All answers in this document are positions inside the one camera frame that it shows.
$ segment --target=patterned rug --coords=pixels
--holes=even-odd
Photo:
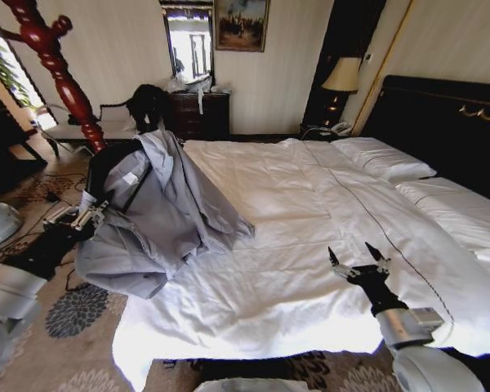
[[[0,245],[0,261],[36,238],[46,214],[80,199],[86,171],[87,160],[77,158],[64,171],[39,173],[0,197],[25,218],[22,229]],[[47,202],[48,192],[63,201]],[[111,355],[126,298],[83,282],[73,273],[73,260],[74,251],[39,292],[42,312],[0,373],[0,392],[130,390]],[[333,331],[330,338],[341,339]],[[383,346],[375,354],[315,351],[265,361],[156,360],[145,391],[192,392],[203,381],[249,376],[306,381],[311,389],[321,391],[398,392],[391,362],[390,352]]]

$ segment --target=framed painting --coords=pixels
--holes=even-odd
[[[264,51],[270,0],[215,0],[216,50]]]

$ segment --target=gray jacket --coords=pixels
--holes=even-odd
[[[225,253],[254,228],[191,161],[169,131],[136,137],[144,149],[109,174],[114,197],[105,221],[80,243],[77,273],[97,286],[142,298],[155,295],[186,263],[204,252]],[[125,202],[143,181],[127,212]],[[96,200],[87,192],[82,208]]]

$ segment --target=red wooden bedpost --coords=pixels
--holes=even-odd
[[[58,39],[73,28],[67,16],[59,16],[51,27],[48,27],[37,9],[36,0],[3,0],[12,10],[20,23],[22,40],[38,53],[42,65],[49,69],[55,79],[56,90],[65,106],[82,124],[82,132],[91,142],[95,152],[107,145],[104,133],[95,123],[91,102],[69,73],[67,61],[60,51]]]

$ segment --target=green plant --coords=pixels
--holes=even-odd
[[[12,65],[3,58],[3,51],[6,51],[6,49],[0,46],[0,81],[18,102],[23,106],[31,107],[27,91],[16,79],[16,73],[12,71]]]

